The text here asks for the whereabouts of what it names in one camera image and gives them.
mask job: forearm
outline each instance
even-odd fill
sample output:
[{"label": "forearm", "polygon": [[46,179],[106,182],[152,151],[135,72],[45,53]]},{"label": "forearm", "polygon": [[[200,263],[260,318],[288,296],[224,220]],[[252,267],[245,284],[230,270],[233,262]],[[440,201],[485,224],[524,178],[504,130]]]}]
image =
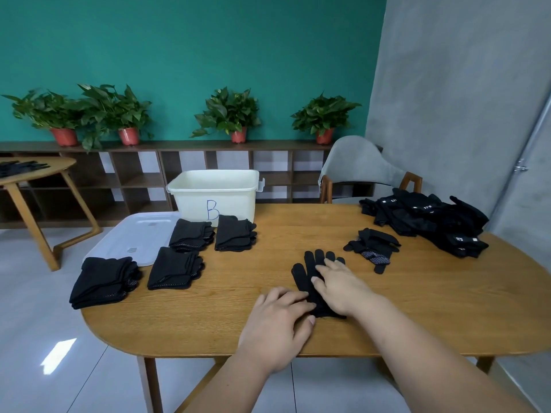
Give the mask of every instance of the forearm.
[{"label": "forearm", "polygon": [[354,317],[369,334],[413,412],[525,412],[484,373],[374,295]]},{"label": "forearm", "polygon": [[231,356],[205,389],[195,397],[186,413],[245,413],[252,411],[269,373],[239,351]]}]

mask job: plastic bin handle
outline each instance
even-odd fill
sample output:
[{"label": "plastic bin handle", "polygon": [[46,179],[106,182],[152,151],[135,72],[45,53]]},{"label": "plastic bin handle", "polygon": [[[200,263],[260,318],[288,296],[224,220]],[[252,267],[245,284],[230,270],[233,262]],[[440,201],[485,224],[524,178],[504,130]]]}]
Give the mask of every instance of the plastic bin handle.
[{"label": "plastic bin handle", "polygon": [[266,179],[263,178],[262,181],[258,181],[258,188],[256,189],[256,191],[258,193],[262,193],[264,191],[264,186],[266,185]]}]

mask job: round wooden table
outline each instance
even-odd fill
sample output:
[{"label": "round wooden table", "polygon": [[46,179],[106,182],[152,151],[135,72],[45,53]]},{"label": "round wooden table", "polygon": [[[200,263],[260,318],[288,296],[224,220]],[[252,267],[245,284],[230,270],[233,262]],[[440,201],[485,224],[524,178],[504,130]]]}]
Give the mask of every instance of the round wooden table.
[{"label": "round wooden table", "polygon": [[[155,358],[210,357],[215,366],[177,411],[233,354],[261,292],[296,289],[291,268],[306,250],[332,250],[373,291],[388,297],[415,322],[459,354],[478,357],[487,372],[494,356],[551,347],[551,276],[532,258],[491,233],[479,258],[457,258],[422,237],[398,236],[373,225],[357,205],[259,204],[257,243],[245,252],[201,252],[205,270],[188,290],[147,289],[151,267],[125,300],[82,309],[103,342],[138,355],[148,410],[161,412]],[[375,227],[402,247],[383,275],[343,246],[358,230]],[[318,319],[299,356],[380,357],[365,332],[349,319]]]},{"label": "round wooden table", "polygon": [[[67,172],[67,168],[74,165],[77,161],[74,160],[73,158],[67,158],[63,156],[37,156],[37,157],[14,156],[14,157],[0,158],[0,162],[8,162],[8,161],[19,161],[19,162],[36,161],[38,163],[45,163],[49,165],[48,168],[44,168],[41,170],[25,172],[22,174],[12,175],[10,177],[0,178],[0,186],[4,186],[8,191],[8,193],[10,194],[10,197],[13,200],[13,203],[15,204],[15,207],[17,208],[19,214],[21,215],[21,218],[25,222],[32,237],[34,237],[34,240],[37,242],[38,249],[40,250],[40,252],[42,253],[42,256],[46,260],[48,267],[52,271],[57,271],[60,268],[59,261],[61,260],[61,253],[65,248],[71,245],[74,245],[75,243],[84,241],[85,239],[88,239],[91,236],[97,235],[102,231],[102,229],[98,225],[98,222],[95,220],[94,216],[92,215],[92,212],[86,205],[86,202],[78,192],[77,187],[74,185],[73,180],[71,179],[71,177]],[[78,201],[80,207],[84,211],[86,217],[92,224],[92,230],[83,235],[79,235],[65,242],[59,243],[58,245],[55,245],[53,249],[50,249],[48,242],[46,242],[46,239],[42,234],[42,230],[40,230],[36,220],[32,216],[29,206],[25,202],[23,195],[19,190],[18,183],[30,181],[30,180],[36,180],[37,178],[43,178],[43,177],[47,177],[58,173],[61,174],[61,176],[67,183],[67,186],[71,189],[71,192],[73,193],[74,197]]]}]

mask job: left hand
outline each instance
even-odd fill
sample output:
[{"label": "left hand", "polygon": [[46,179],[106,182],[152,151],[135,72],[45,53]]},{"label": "left hand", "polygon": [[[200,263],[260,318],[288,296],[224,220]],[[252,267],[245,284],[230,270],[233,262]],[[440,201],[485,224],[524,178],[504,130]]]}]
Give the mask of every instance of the left hand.
[{"label": "left hand", "polygon": [[267,374],[284,369],[299,354],[316,322],[310,315],[293,330],[296,320],[316,306],[304,300],[307,296],[285,287],[261,294],[241,332],[236,354],[252,358]]}]

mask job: chair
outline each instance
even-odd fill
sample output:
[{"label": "chair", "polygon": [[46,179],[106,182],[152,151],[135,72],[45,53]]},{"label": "chair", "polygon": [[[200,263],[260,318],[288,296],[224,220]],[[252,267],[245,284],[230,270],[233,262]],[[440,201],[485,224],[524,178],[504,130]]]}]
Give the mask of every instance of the chair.
[{"label": "chair", "polygon": [[333,184],[340,182],[373,182],[405,190],[410,181],[413,191],[421,192],[423,179],[403,171],[385,161],[377,147],[360,136],[344,136],[338,139],[323,168],[318,185],[321,188],[320,202],[327,204],[356,204],[364,197],[346,197],[333,200]]}]

